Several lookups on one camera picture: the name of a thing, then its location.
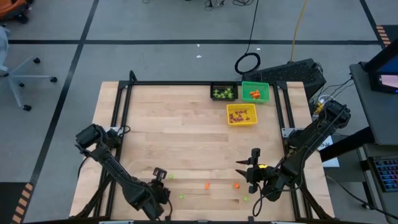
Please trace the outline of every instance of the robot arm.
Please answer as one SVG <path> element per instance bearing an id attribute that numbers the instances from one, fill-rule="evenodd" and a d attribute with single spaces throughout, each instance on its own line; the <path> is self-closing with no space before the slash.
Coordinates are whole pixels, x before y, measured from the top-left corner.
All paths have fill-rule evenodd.
<path id="1" fill-rule="evenodd" d="M 105 132 L 101 126 L 92 124 L 76 135 L 76 143 L 82 154 L 99 162 L 116 180 L 122 187 L 124 198 L 132 207 L 137 211 L 142 209 L 152 221 L 161 216 L 164 210 L 160 203 L 166 204 L 170 196 L 170 190 L 162 183 L 166 171 L 155 168 L 156 179 L 149 183 L 130 176 L 109 150 L 120 145 L 120 138 L 113 129 Z M 95 150 L 91 152 L 86 149 L 94 143 Z"/>
<path id="2" fill-rule="evenodd" d="M 346 105 L 337 101 L 329 101 L 319 117 L 304 130 L 294 130 L 284 139 L 284 146 L 290 152 L 282 158 L 276 167 L 257 164 L 260 149 L 252 149 L 252 157 L 247 161 L 237 161 L 240 164 L 252 165 L 247 171 L 236 170 L 251 183 L 249 193 L 257 191 L 257 183 L 264 181 L 261 194 L 270 201 L 279 199 L 284 186 L 301 188 L 303 184 L 302 174 L 305 161 L 317 150 L 318 146 L 337 128 L 343 128 L 348 124 L 351 115 Z"/>

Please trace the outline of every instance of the wooden table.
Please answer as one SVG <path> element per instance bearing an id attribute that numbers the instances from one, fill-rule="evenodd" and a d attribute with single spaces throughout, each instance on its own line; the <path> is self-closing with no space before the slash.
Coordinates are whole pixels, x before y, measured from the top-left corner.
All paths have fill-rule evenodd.
<path id="1" fill-rule="evenodd" d="M 117 82 L 104 82 L 99 93 L 93 122 L 109 127 L 117 92 Z M 288 83 L 295 125 L 304 128 L 311 123 L 302 83 Z M 248 194 L 248 184 L 235 172 L 245 170 L 235 161 L 250 157 L 251 149 L 261 148 L 259 162 L 274 166 L 284 156 L 275 98 L 256 104 L 258 123 L 254 126 L 231 127 L 227 124 L 225 101 L 212 101 L 209 86 L 134 85 L 127 117 L 131 132 L 125 135 L 121 164 L 143 181 L 154 178 L 152 171 L 160 167 L 173 174 L 165 186 L 171 190 L 172 220 L 245 221 L 252 215 L 259 194 Z M 280 100 L 287 122 L 283 94 Z M 123 101 L 118 118 L 121 118 Z M 77 183 L 70 215 L 76 215 L 89 201 L 100 179 L 101 166 L 88 159 Z M 333 216 L 333 208 L 318 152 L 306 162 L 305 176 L 309 191 L 325 211 Z M 205 189 L 206 181 L 210 189 Z M 101 214 L 105 213 L 104 194 Z M 256 221 L 294 221 L 290 193 L 284 192 L 276 202 L 264 199 Z M 305 215 L 302 206 L 302 217 Z M 165 215 L 170 207 L 164 205 Z M 113 203 L 113 220 L 147 220 L 125 201 L 119 185 Z"/>

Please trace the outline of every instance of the yellow basket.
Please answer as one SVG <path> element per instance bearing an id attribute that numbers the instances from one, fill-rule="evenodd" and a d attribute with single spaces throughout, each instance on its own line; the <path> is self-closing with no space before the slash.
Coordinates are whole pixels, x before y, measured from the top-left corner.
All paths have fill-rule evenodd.
<path id="1" fill-rule="evenodd" d="M 231 117 L 238 119 L 239 115 L 243 121 L 234 121 Z M 226 117 L 231 126 L 249 126 L 257 124 L 256 106 L 254 104 L 226 105 Z"/>

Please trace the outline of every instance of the green basket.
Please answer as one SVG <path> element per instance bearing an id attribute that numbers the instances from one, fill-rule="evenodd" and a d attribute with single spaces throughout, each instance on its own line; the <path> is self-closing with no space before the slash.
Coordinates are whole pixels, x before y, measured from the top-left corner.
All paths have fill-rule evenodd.
<path id="1" fill-rule="evenodd" d="M 251 91 L 259 90 L 260 98 L 253 99 L 250 95 Z M 269 101 L 269 85 L 268 83 L 258 82 L 242 82 L 242 99 L 250 103 L 265 103 Z"/>

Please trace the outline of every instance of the black tray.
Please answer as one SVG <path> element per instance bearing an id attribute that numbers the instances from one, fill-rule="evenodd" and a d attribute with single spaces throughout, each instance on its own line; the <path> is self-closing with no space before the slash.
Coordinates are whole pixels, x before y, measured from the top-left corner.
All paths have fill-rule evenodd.
<path id="1" fill-rule="evenodd" d="M 213 90 L 226 90 L 232 88 L 233 98 L 216 98 L 213 96 Z M 214 101 L 235 101 L 238 99 L 238 84 L 236 82 L 212 82 L 210 85 L 210 98 Z"/>

